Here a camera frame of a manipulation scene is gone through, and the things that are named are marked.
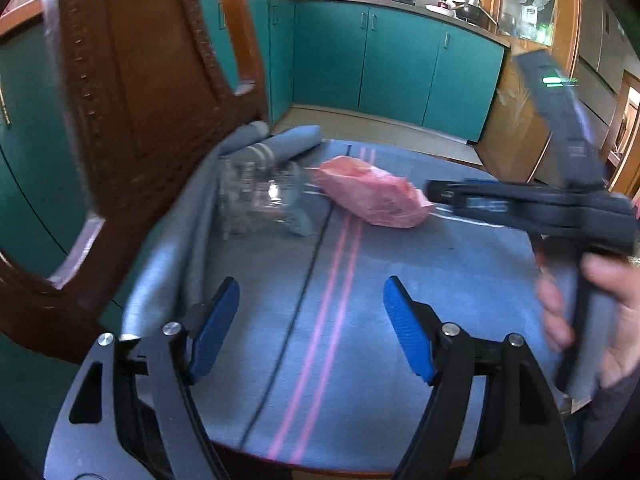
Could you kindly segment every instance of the finger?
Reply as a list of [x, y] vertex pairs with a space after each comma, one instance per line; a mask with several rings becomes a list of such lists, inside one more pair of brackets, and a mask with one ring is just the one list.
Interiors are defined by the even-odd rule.
[[623, 303], [640, 306], [640, 270], [629, 263], [587, 254], [582, 259], [582, 273], [591, 283], [612, 292]]
[[545, 312], [543, 316], [545, 333], [547, 338], [555, 343], [559, 349], [569, 348], [574, 342], [574, 330], [559, 316], [553, 316]]
[[549, 345], [549, 348], [556, 353], [562, 352], [563, 348], [558, 344], [558, 342], [553, 338], [553, 336], [545, 330], [545, 339], [546, 343]]
[[562, 292], [556, 285], [556, 281], [548, 272], [544, 272], [542, 276], [540, 276], [536, 289], [538, 299], [545, 309], [556, 316], [562, 316], [564, 312], [564, 298], [562, 297]]

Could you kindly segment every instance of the blue gripper pad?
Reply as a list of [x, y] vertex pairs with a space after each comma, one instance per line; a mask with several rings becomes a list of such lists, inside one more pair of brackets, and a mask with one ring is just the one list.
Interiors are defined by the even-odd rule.
[[213, 298], [215, 302], [209, 318], [193, 341], [189, 375], [196, 383], [211, 371], [216, 362], [231, 322], [236, 316], [240, 303], [240, 286], [233, 278], [227, 278]]
[[409, 299], [391, 278], [385, 282], [383, 301], [411, 370], [428, 383], [436, 373], [431, 360], [431, 342], [415, 319]]

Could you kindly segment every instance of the sleeve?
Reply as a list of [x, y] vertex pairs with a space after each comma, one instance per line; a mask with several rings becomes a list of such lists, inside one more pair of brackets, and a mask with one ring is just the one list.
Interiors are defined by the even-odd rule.
[[582, 467], [604, 442], [616, 425], [640, 379], [640, 367], [610, 388], [599, 389], [591, 401], [589, 415], [582, 428], [582, 452], [578, 466]]

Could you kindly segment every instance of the folded cloth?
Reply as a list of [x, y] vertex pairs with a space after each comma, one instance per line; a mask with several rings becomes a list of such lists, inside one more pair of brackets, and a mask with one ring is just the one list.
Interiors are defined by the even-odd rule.
[[310, 150], [320, 142], [320, 126], [296, 126], [263, 142], [238, 150], [228, 158], [235, 164], [256, 162], [259, 168], [270, 168]]
[[188, 306], [205, 301], [206, 251], [218, 196], [220, 158], [279, 164], [322, 141], [319, 126], [299, 126], [265, 139], [267, 134], [265, 123], [240, 126], [211, 150], [191, 175], [164, 216], [162, 231], [129, 295], [120, 338], [146, 336]]

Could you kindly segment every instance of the carved wood trim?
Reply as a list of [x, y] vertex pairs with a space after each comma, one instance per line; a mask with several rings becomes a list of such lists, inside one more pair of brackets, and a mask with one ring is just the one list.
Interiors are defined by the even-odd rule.
[[0, 252], [0, 332], [18, 344], [81, 362], [146, 234], [200, 161], [241, 124], [267, 118], [247, 0], [223, 2], [236, 92], [198, 0], [58, 0], [68, 133], [93, 210], [48, 280]]

